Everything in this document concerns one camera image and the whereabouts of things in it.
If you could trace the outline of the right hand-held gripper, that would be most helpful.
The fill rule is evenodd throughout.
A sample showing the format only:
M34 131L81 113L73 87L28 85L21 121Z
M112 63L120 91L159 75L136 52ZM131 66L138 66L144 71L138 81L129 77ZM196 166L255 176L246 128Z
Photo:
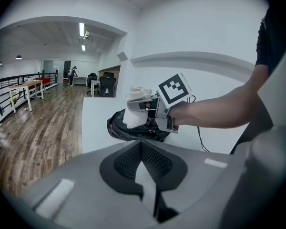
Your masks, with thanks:
M156 94L140 100L129 101L127 107L133 111L147 111L161 131L178 133L179 127L169 116L173 106L191 96L191 88L183 74L178 73L157 87Z

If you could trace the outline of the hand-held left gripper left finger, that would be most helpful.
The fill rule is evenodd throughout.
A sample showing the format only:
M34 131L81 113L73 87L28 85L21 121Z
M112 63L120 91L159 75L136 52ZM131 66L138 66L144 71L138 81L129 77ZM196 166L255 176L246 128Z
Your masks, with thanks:
M138 141L78 155L37 181L22 195L50 224L155 224L138 195L119 193L100 174L101 162Z

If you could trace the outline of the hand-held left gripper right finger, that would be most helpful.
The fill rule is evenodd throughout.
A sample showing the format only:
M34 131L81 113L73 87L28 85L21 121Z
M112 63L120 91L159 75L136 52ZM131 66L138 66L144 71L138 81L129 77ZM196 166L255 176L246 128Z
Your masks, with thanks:
M190 208L245 154L244 145L226 155L142 141L142 162L151 176L145 191L154 202L153 216L163 223Z

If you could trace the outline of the white cloth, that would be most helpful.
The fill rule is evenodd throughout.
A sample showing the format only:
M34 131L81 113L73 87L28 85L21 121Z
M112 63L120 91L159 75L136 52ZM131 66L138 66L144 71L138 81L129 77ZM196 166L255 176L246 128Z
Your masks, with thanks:
M152 89L144 88L141 86L131 86L129 93L125 95L126 103L135 100L147 99L152 96ZM123 117L123 123L126 124L128 129L132 129L144 125L147 121L148 113L131 110L126 105Z

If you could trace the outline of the black leather backpack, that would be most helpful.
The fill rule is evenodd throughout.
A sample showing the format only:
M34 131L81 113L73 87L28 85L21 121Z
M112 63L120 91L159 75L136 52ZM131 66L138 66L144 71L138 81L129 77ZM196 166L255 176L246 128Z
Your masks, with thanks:
M144 125L129 129L123 123L124 113L125 109L122 109L107 120L107 131L110 136L116 139L123 141L149 139L163 142L170 134L169 132L161 131L156 121L149 117Z

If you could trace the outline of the person's right forearm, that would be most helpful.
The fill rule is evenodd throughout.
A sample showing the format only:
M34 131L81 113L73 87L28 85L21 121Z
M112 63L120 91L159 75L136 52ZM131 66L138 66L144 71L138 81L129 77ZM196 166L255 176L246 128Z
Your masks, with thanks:
M247 82L217 98L180 103L169 111L177 126L235 128L247 124L258 105L261 84Z

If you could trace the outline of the narrow white desk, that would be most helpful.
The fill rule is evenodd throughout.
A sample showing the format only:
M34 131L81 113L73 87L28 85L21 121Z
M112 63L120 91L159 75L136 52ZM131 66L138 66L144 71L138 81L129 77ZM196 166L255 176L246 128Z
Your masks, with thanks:
M94 87L96 85L99 85L100 81L97 80L91 80L91 96L94 97Z

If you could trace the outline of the long white desk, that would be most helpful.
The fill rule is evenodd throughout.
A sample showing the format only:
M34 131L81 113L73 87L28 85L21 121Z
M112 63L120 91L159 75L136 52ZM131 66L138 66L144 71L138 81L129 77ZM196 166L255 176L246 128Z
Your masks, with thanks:
M84 86L87 86L87 81L88 81L88 78L87 77L74 77L73 78L73 85L76 86L76 85L84 85Z

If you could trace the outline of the red table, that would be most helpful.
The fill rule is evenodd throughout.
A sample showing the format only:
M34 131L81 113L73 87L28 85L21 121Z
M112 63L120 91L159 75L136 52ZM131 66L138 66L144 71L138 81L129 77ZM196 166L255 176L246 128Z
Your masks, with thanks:
M46 85L51 82L50 78L38 78L37 80L41 80L42 81L43 91L45 93L50 93L49 91L46 91ZM41 90L41 84L38 84L37 85L37 90L35 90L35 91L38 92L40 90Z

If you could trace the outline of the wooden table with white legs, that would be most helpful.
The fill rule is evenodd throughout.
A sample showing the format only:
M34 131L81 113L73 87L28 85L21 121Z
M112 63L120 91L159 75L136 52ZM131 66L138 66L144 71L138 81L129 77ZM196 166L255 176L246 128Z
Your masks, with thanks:
M40 87L40 93L41 93L40 96L38 96L38 92L37 92L38 86ZM12 104L12 108L13 108L14 113L16 113L15 103L14 103L14 99L13 99L13 92L12 92L14 90L25 90L25 93L27 95L27 102L28 102L30 112L32 112L30 90L34 90L34 92L35 92L35 96L32 96L32 98L40 98L42 100L44 99L42 80L26 81L20 85L10 86L9 87L10 103Z

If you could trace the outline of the black metal railing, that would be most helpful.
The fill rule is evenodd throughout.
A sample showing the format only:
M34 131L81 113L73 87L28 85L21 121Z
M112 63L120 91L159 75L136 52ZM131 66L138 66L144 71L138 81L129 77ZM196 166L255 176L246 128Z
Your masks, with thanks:
M51 82L46 85L46 90L58 84L57 72L25 74L0 79L0 123L3 122L3 120L11 112L13 112L12 104L10 103L9 87L14 85L20 85L26 81L37 80L38 78L50 78ZM12 92L15 108L21 106L23 103L28 103L25 90L14 90ZM30 90L30 95L32 100L32 96L35 96L34 90Z

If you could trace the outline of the person's black shirt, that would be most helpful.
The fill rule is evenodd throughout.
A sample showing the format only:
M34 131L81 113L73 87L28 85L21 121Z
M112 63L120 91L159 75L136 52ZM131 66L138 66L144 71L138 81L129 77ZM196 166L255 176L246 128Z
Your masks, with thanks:
M270 76L278 66L286 51L286 29L281 16L273 6L269 6L265 17L261 20L256 45L256 65L264 64L268 67ZM263 131L273 126L265 105L259 100L257 110L250 123L242 133L230 154L232 155L239 144L253 140Z

